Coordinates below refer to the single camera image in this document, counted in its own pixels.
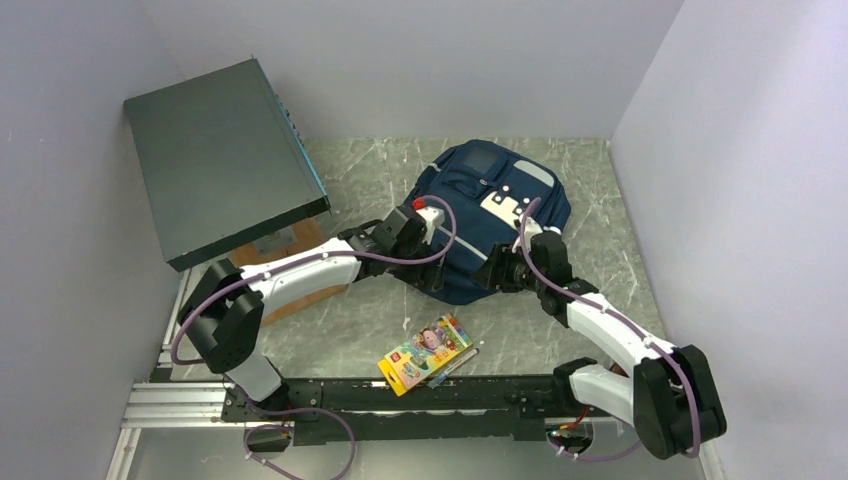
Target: white wall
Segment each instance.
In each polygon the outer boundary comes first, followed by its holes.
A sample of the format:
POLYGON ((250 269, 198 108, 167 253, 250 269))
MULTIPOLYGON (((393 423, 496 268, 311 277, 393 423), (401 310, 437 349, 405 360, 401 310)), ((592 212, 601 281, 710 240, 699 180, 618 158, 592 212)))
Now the white wall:
POLYGON ((609 138, 682 0, 142 0, 187 77, 250 55, 305 136, 609 138))
POLYGON ((176 290, 125 98, 182 79, 134 0, 0 6, 0 477, 103 478, 176 290))
POLYGON ((687 0, 612 141, 670 337, 710 358, 731 479, 848 471, 848 9, 687 0))

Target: marble floor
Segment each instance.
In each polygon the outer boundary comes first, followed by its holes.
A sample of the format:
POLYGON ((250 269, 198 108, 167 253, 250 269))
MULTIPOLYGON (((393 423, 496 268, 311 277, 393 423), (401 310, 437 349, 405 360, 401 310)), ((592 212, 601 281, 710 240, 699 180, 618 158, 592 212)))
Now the marble floor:
MULTIPOLYGON (((331 214, 318 220, 329 237, 383 218, 402 201, 424 166, 465 138, 306 140, 324 180, 331 214)), ((663 336, 630 222, 613 175, 607 142, 598 139, 492 138, 559 175, 572 204, 563 238, 575 275, 597 285, 619 310, 663 336)), ((194 281, 198 272, 192 275, 194 281)), ((588 339, 547 316, 532 293, 494 295, 454 307, 390 276, 262 329, 258 347, 287 377, 380 376, 377 361, 412 332, 452 312, 480 347, 457 375, 549 373, 579 357, 604 359, 588 339)), ((181 357, 194 356, 191 345, 181 357)), ((204 366, 178 367, 175 379, 214 378, 204 366)))

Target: purple cable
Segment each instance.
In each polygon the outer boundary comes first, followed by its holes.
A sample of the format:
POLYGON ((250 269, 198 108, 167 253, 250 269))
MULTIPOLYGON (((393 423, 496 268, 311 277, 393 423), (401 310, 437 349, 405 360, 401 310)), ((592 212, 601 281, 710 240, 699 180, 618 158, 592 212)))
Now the purple cable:
MULTIPOLYGON (((285 265, 280 265, 279 267, 272 268, 272 269, 268 270, 267 272, 261 272, 261 273, 257 273, 256 275, 250 276, 248 278, 243 278, 243 279, 241 279, 241 280, 239 280, 235 283, 227 285, 226 287, 222 288, 221 290, 218 290, 214 294, 210 295, 209 298, 204 300, 200 305, 198 305, 197 308, 195 308, 189 314, 188 317, 186 317, 185 321, 180 326, 180 329, 177 330, 176 335, 174 335, 174 341, 171 344, 171 361, 174 363, 174 365, 195 365, 195 364, 203 363, 203 359, 201 359, 201 358, 196 358, 196 359, 192 359, 192 360, 182 360, 177 356, 177 352, 179 351, 180 342, 182 342, 183 337, 185 337, 186 331, 188 331, 189 327, 191 327, 191 324, 194 323, 194 321, 197 320, 198 317, 200 317, 200 314, 203 313, 204 310, 209 308, 210 305, 212 305, 213 303, 218 301, 221 297, 227 295, 228 293, 232 292, 233 290, 237 290, 237 289, 239 289, 239 288, 241 288, 245 285, 250 284, 251 282, 254 282, 256 280, 259 280, 260 278, 263 278, 265 276, 265 274, 274 275, 276 273, 280 273, 280 272, 289 270, 291 268, 303 265, 305 263, 309 263, 313 260, 319 260, 319 259, 322 259, 322 258, 329 258, 329 257, 345 256, 345 255, 360 257, 360 258, 371 258, 373 260, 378 260, 378 261, 381 261, 381 262, 394 263, 394 264, 398 264, 398 265, 422 265, 422 264, 425 264, 425 263, 430 263, 430 262, 439 260, 440 258, 444 257, 448 253, 448 250, 450 250, 450 248, 453 246, 454 241, 456 240, 456 216, 454 215, 453 209, 450 207, 450 205, 448 205, 448 203, 445 202, 444 200, 442 200, 441 198, 433 196, 433 195, 424 195, 420 198, 422 200, 433 200, 436 203, 441 204, 445 208, 445 211, 448 213, 448 217, 450 217, 450 221, 451 221, 451 234, 450 234, 450 238, 448 238, 448 243, 445 245, 445 248, 439 250, 438 252, 434 253, 433 255, 430 255, 429 257, 420 258, 420 259, 416 259, 416 260, 404 260, 404 259, 400 259, 400 258, 386 257, 384 255, 378 255, 376 253, 370 253, 370 252, 353 252, 353 251, 345 251, 345 250, 338 250, 338 251, 332 251, 332 252, 321 252, 321 253, 316 253, 314 255, 308 255, 306 257, 299 258, 299 259, 297 259, 297 260, 295 260, 291 263, 287 263, 285 265)), ((331 478, 330 480, 338 480, 338 479, 344 477, 347 474, 347 472, 350 470, 350 467, 353 464, 353 459, 356 456, 356 439, 353 436, 353 430, 350 428, 350 425, 347 422, 345 422, 342 417, 336 415, 335 413, 333 413, 329 410, 324 410, 323 408, 294 408, 294 409, 291 409, 291 410, 280 410, 280 411, 264 410, 264 409, 259 408, 255 403, 253 403, 253 401, 250 400, 250 397, 248 397, 247 394, 244 393, 244 391, 242 391, 242 393, 244 394, 244 397, 246 399, 248 399, 248 403, 253 410, 255 410, 259 413, 265 414, 265 415, 288 415, 288 414, 295 414, 295 413, 315 412, 315 413, 327 415, 327 416, 335 419, 337 422, 339 422, 342 425, 342 427, 344 427, 344 429, 347 431, 348 437, 350 438, 350 458, 348 459, 347 464, 342 469, 342 471, 339 472, 338 475, 331 478)), ((247 441, 250 438, 250 436, 256 431, 270 430, 272 428, 273 429, 280 428, 280 429, 283 429, 283 430, 286 429, 286 427, 282 427, 282 426, 279 426, 279 425, 266 424, 266 425, 260 425, 258 427, 255 427, 255 428, 253 428, 253 429, 251 429, 247 432, 247 434, 244 437, 244 449, 245 449, 245 452, 247 453, 247 458, 252 458, 253 460, 256 460, 257 462, 261 463, 263 466, 267 466, 268 468, 274 470, 275 472, 279 473, 280 475, 283 475, 285 477, 290 478, 291 480, 303 480, 300 477, 292 475, 289 472, 283 470, 282 468, 278 467, 274 463, 268 462, 265 459, 259 458, 253 452, 250 451, 250 448, 247 444, 247 441)))
MULTIPOLYGON (((255 411, 257 411, 259 413, 264 413, 266 415, 267 414, 288 415, 288 414, 295 414, 295 413, 321 413, 323 415, 327 415, 327 416, 335 419, 337 422, 339 422, 344 427, 345 431, 347 431, 348 438, 350 438, 350 457, 348 457, 347 463, 345 464, 344 468, 342 468, 342 470, 337 475, 330 478, 330 480, 339 480, 340 478, 347 475, 348 471, 350 471, 350 467, 353 465, 353 459, 354 459, 354 457, 356 457, 356 439, 353 436, 353 429, 350 428, 350 425, 347 422, 345 422, 342 417, 336 415, 335 413, 333 413, 329 410, 324 410, 323 408, 293 408, 291 410, 280 410, 280 411, 263 410, 263 409, 257 407, 251 400, 249 400, 249 397, 247 395, 245 395, 245 398, 248 398, 248 404, 250 405, 250 407, 252 409, 254 409, 255 411)), ((253 453, 250 450, 250 446, 248 445, 247 442, 248 442, 248 440, 250 440, 251 435, 253 435, 255 432, 260 431, 260 430, 278 430, 278 429, 284 430, 284 431, 289 430, 288 427, 285 427, 285 426, 282 426, 282 425, 270 424, 270 423, 265 424, 265 425, 259 425, 258 427, 253 427, 250 430, 248 430, 247 433, 244 435, 244 452, 247 454, 247 458, 250 458, 252 460, 255 460, 255 461, 261 463, 263 467, 268 467, 271 470, 279 473, 280 475, 283 475, 285 477, 290 478, 291 480, 303 480, 302 478, 298 477, 297 475, 291 474, 291 473, 283 470, 282 468, 280 468, 275 463, 269 462, 268 460, 265 460, 264 458, 260 458, 259 456, 257 456, 255 453, 253 453)))
MULTIPOLYGON (((536 208, 539 206, 539 203, 541 201, 542 201, 541 198, 538 198, 538 197, 534 198, 533 201, 530 202, 530 205, 528 205, 527 208, 524 209, 524 215, 521 217, 521 228, 519 229, 519 232, 518 232, 518 239, 521 241, 521 253, 524 256, 524 261, 527 262, 527 266, 530 268, 530 270, 533 272, 533 274, 535 274, 536 277, 538 277, 539 280, 542 281, 542 283, 544 283, 548 287, 552 288, 554 291, 557 291, 557 292, 559 292, 559 293, 561 293, 561 294, 563 294, 567 297, 571 297, 578 302, 582 302, 586 305, 589 305, 592 308, 603 311, 604 310, 603 305, 600 305, 597 302, 593 302, 592 300, 589 300, 588 298, 581 297, 580 295, 577 295, 573 292, 569 292, 568 290, 565 290, 564 288, 562 288, 559 285, 555 284, 554 282, 550 281, 547 277, 545 277, 544 274, 542 274, 542 272, 539 271, 539 269, 533 263, 533 260, 530 258, 530 253, 529 253, 529 250, 527 249, 527 242, 524 239, 524 230, 527 228, 527 218, 529 218, 533 214, 533 212, 536 211, 536 208)), ((634 334, 636 334, 636 336, 639 337, 640 340, 644 340, 647 337, 642 332, 642 330, 639 329, 639 327, 636 326, 636 324, 632 320, 625 317, 624 315, 616 312, 615 310, 606 310, 606 313, 608 315, 610 315, 611 317, 615 318, 616 320, 620 321, 624 325, 626 325, 627 328, 629 328, 634 334)), ((689 457, 689 458, 697 458, 698 453, 701 450, 701 424, 698 420, 698 410, 697 410, 696 404, 695 404, 695 394, 692 391, 692 384, 689 383, 689 379, 686 378, 686 375, 683 373, 683 369, 680 368, 680 365, 677 362, 675 362, 674 359, 672 359, 669 354, 667 354, 665 351, 663 351, 663 349, 657 347, 657 345, 654 344, 654 343, 651 343, 651 349, 654 350, 655 352, 657 352, 660 355, 660 357, 662 357, 662 359, 665 360, 666 363, 669 364, 669 366, 671 366, 671 369, 674 370, 674 373, 677 375, 678 378, 680 378, 680 383, 683 385, 683 391, 686 393, 686 401, 689 403, 689 416, 691 417, 691 420, 692 420, 692 450, 690 452, 683 452, 683 455, 686 456, 686 457, 689 457)), ((621 452, 621 453, 616 454, 616 455, 611 455, 611 456, 608 456, 608 457, 579 457, 578 456, 578 460, 584 460, 584 461, 587 461, 587 462, 604 462, 604 461, 618 460, 618 459, 636 451, 636 448, 634 448, 634 447, 630 447, 627 450, 625 450, 624 452, 621 452)))

